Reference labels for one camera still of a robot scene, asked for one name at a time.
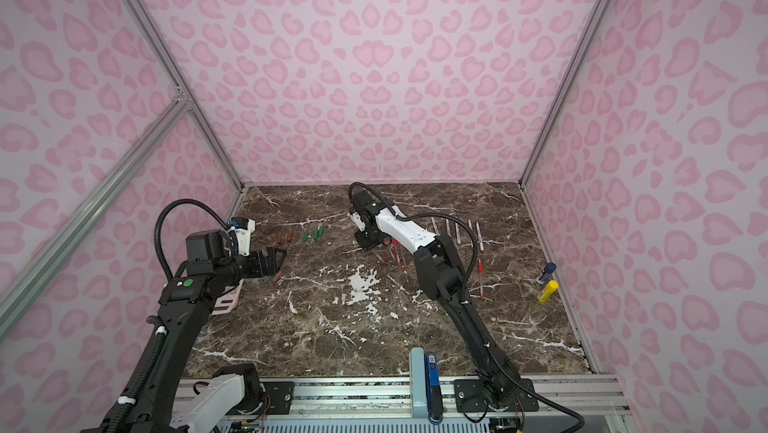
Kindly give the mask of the red pen cluster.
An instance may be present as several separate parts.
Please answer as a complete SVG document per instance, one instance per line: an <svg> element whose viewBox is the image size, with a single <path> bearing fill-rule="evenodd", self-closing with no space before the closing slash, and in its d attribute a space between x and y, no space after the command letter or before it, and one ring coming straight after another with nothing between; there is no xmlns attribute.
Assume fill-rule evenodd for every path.
<svg viewBox="0 0 768 433"><path fill-rule="evenodd" d="M407 268L407 260L402 245L397 241L393 241L395 254L397 257L398 265L405 270Z"/></svg>
<svg viewBox="0 0 768 433"><path fill-rule="evenodd" d="M398 265L399 261L397 256L395 255L394 251L389 247L378 247L374 250L374 253L377 255L377 258L379 261L384 264L393 264Z"/></svg>

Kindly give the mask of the brown cap marker pen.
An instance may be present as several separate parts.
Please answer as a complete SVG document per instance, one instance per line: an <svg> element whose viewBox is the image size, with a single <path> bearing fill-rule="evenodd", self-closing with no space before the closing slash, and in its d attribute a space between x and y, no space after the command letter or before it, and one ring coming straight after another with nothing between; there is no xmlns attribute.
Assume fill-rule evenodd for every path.
<svg viewBox="0 0 768 433"><path fill-rule="evenodd" d="M482 231L481 231L479 222L475 222L475 231L476 231L476 237L478 240L479 250L482 252L484 251L485 248L484 248L483 236L482 236Z"/></svg>

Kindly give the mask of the red pen alone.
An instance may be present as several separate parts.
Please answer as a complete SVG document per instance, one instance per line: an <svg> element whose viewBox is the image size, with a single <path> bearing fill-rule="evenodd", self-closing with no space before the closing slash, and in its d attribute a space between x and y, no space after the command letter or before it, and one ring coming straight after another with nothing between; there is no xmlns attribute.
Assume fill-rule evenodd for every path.
<svg viewBox="0 0 768 433"><path fill-rule="evenodd" d="M483 277L483 264L482 259L478 257L477 260L477 279L478 279L478 290L479 290L479 297L484 298L484 277Z"/></svg>

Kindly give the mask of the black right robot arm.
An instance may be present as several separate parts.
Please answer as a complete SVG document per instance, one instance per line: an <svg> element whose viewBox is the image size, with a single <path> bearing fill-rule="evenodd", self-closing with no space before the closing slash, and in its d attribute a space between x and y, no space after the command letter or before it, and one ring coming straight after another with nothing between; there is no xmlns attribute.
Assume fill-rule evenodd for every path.
<svg viewBox="0 0 768 433"><path fill-rule="evenodd" d="M472 393L455 395L457 411L466 420L479 424L492 411L511 409L511 418L493 422L490 428L493 432L522 432L525 402L532 400L573 419L574 423L564 428L566 432L577 432L586 426L582 414L542 396L524 382L517 366L498 346L480 317L469 293L480 241L466 222L439 211L407 215L393 200L362 182L350 184L348 199L358 245L371 250L391 241L404 247L413 257L420 290L444 309L464 341L478 376ZM471 245L467 265L450 235L429 231L417 222L426 218L444 219L465 231Z"/></svg>

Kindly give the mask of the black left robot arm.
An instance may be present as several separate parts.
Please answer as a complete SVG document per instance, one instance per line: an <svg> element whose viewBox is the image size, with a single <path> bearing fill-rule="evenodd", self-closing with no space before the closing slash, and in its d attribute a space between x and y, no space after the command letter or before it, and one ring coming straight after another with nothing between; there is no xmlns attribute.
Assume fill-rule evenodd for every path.
<svg viewBox="0 0 768 433"><path fill-rule="evenodd" d="M171 269L162 243L163 225L177 207L192 205L218 224L185 240L187 258ZM185 412L173 407L185 365L219 298L245 279L276 276L286 250L250 249L255 223L245 217L224 220L205 203L182 198L165 206L155 223L156 256L166 278L156 314L147 318L153 331L126 386L108 409L98 432L212 432L230 413L262 415L271 401L252 363L219 369Z"/></svg>

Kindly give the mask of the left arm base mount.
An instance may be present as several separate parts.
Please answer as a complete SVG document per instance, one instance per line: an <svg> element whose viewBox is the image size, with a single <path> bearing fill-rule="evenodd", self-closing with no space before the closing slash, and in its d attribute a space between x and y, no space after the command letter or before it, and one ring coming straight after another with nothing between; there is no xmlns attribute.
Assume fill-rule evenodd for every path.
<svg viewBox="0 0 768 433"><path fill-rule="evenodd" d="M213 379L235 375L242 380L243 397L227 415L287 415L293 401L293 381L263 381L253 363L229 365L213 373Z"/></svg>

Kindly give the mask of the light blue rail bracket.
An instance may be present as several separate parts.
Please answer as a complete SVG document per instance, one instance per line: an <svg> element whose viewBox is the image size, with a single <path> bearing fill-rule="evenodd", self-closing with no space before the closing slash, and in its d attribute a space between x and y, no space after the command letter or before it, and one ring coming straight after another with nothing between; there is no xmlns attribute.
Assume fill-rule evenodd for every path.
<svg viewBox="0 0 768 433"><path fill-rule="evenodd" d="M409 354L409 380L411 398L411 416L415 419L428 418L427 373L425 352L421 347L414 347Z"/></svg>

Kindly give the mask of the blue device on rail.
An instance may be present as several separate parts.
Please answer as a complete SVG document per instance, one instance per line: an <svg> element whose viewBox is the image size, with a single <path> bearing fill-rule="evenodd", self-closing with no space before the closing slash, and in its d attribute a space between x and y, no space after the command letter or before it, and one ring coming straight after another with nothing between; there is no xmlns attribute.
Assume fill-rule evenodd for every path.
<svg viewBox="0 0 768 433"><path fill-rule="evenodd" d="M428 420L433 425L439 425L443 421L444 405L439 377L438 358L435 353L427 353L424 360Z"/></svg>

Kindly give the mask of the aluminium frame diagonal bar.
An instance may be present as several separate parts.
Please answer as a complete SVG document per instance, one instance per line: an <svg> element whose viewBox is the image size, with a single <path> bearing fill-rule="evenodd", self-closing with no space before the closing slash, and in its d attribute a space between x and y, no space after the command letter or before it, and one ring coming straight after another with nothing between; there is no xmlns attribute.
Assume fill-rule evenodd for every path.
<svg viewBox="0 0 768 433"><path fill-rule="evenodd" d="M1 337L6 338L36 302L63 263L84 241L156 148L188 112L188 98L175 99L103 181L40 249L1 298Z"/></svg>

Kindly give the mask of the yellow marker by wall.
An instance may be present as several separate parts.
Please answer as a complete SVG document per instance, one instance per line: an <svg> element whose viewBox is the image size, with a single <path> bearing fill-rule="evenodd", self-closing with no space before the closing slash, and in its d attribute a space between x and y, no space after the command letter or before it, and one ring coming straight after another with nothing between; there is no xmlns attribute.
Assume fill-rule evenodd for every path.
<svg viewBox="0 0 768 433"><path fill-rule="evenodd" d="M556 280L548 281L537 295L540 303L546 303L559 289L559 283Z"/></svg>

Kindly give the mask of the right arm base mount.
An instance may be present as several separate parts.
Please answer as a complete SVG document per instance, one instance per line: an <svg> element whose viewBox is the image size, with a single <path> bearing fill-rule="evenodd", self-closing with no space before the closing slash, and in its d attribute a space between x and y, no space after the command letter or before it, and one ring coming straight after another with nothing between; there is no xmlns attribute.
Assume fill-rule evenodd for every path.
<svg viewBox="0 0 768 433"><path fill-rule="evenodd" d="M525 412L537 412L538 400L532 395L533 383L521 379L521 389L514 384L505 384L503 389L494 390L488 382L479 378L457 379L453 381L456 408L460 413L481 414L501 412L514 413L523 409Z"/></svg>

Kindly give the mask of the aluminium front rail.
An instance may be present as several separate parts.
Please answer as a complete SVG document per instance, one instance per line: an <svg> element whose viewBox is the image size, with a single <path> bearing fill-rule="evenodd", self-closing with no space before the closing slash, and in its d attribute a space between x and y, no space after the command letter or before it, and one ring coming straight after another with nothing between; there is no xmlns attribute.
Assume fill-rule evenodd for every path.
<svg viewBox="0 0 768 433"><path fill-rule="evenodd" d="M287 415L227 415L212 432L493 432L490 425L513 413L492 411L473 424L457 411L453 381L471 376L440 375L443 421L411 416L409 375L395 377L266 378L293 381L295 389ZM185 412L204 388L205 379L181 379L173 413ZM582 414L583 432L632 432L628 400L615 377L597 375L534 375L529 379L542 396ZM525 412L522 432L558 432L574 423L543 404Z"/></svg>

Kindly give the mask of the left corner frame post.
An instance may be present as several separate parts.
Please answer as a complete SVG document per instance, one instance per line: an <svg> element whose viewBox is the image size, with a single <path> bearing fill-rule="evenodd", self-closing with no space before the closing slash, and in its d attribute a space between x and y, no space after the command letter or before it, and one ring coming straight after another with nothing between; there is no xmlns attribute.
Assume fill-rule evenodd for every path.
<svg viewBox="0 0 768 433"><path fill-rule="evenodd" d="M210 121L206 118L203 109L191 90L189 82L183 75L178 61L171 52L168 42L150 14L145 2L143 0L121 0L121 2L134 20L161 68L169 77L178 96L188 104L192 118L211 148L214 157L223 168L225 175L238 192L243 191L245 188L244 181L237 173L234 163L215 134Z"/></svg>

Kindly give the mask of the corner frame post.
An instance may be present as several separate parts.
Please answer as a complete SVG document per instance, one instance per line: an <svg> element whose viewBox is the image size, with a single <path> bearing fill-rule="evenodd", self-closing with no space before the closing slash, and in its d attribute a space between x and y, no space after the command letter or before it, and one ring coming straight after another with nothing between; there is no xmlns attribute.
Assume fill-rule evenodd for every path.
<svg viewBox="0 0 768 433"><path fill-rule="evenodd" d="M121 2L134 20L161 68L169 77L178 96L188 104L192 118L211 148L214 157L223 168L225 175L238 192L243 191L245 188L244 181L237 173L234 163L215 134L210 121L206 118L203 109L191 90L189 82L183 75L178 61L171 52L168 42L150 14L145 2L143 0L121 0Z"/></svg>
<svg viewBox="0 0 768 433"><path fill-rule="evenodd" d="M588 17L586 17L584 27L578 36L574 51L571 54L567 68L565 69L558 89L556 90L550 109L545 117L539 135L534 142L531 155L518 183L522 190L532 183L533 175L544 155L544 149L557 125L559 117L565 109L567 100L576 86L580 73L588 60L591 49L594 47L615 1L616 0L596 0L592 11L590 11Z"/></svg>

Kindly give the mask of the right corner frame post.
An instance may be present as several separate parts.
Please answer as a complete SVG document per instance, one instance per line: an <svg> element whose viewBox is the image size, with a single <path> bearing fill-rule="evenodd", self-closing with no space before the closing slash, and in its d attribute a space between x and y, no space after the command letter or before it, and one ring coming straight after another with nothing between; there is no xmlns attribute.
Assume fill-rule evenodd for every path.
<svg viewBox="0 0 768 433"><path fill-rule="evenodd" d="M592 11L590 11L588 17L586 17L584 27L578 36L574 51L571 54L567 68L565 69L558 89L556 90L550 109L545 117L539 135L534 142L531 155L518 183L522 190L532 183L533 175L544 155L544 149L557 125L559 117L565 109L567 100L576 86L580 73L588 60L591 49L594 47L615 1L616 0L596 0Z"/></svg>

